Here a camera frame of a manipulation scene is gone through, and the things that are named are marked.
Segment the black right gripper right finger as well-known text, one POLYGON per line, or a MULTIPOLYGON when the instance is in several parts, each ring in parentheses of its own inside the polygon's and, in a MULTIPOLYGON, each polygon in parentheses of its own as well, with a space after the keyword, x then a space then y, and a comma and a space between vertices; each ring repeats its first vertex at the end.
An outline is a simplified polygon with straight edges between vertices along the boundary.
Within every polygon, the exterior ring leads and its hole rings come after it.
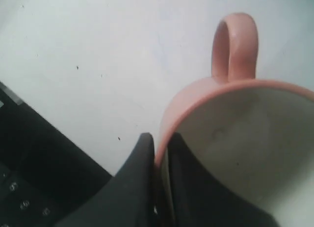
POLYGON ((168 143, 172 203, 177 227, 276 227, 268 213, 215 179, 174 133, 168 143))

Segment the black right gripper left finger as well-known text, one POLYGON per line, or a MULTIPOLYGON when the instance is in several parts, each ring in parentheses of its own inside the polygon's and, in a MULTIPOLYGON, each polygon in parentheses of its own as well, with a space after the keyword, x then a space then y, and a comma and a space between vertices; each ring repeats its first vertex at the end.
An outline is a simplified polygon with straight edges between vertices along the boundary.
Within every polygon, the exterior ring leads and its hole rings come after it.
POLYGON ((124 165, 87 203, 59 221, 58 227, 155 227, 154 141, 142 133, 124 165))

